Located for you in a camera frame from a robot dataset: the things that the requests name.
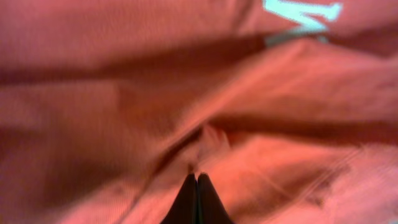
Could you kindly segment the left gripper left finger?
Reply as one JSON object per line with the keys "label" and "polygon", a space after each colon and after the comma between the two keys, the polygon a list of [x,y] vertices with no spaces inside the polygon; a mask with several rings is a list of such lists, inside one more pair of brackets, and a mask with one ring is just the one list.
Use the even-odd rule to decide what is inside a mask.
{"label": "left gripper left finger", "polygon": [[197,180],[194,174],[188,174],[160,224],[196,224],[196,220]]}

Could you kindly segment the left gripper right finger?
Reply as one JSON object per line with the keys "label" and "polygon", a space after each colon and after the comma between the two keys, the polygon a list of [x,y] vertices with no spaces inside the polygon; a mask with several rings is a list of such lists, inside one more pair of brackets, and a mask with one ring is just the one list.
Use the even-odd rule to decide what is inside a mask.
{"label": "left gripper right finger", "polygon": [[210,176],[201,173],[197,180],[197,223],[234,224],[220,200]]}

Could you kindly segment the red polo shirt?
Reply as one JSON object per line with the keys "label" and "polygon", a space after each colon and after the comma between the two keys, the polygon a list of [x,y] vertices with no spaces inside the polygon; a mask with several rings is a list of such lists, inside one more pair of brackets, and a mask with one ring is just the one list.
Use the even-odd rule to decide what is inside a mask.
{"label": "red polo shirt", "polygon": [[2,1],[1,222],[397,221],[396,1]]}

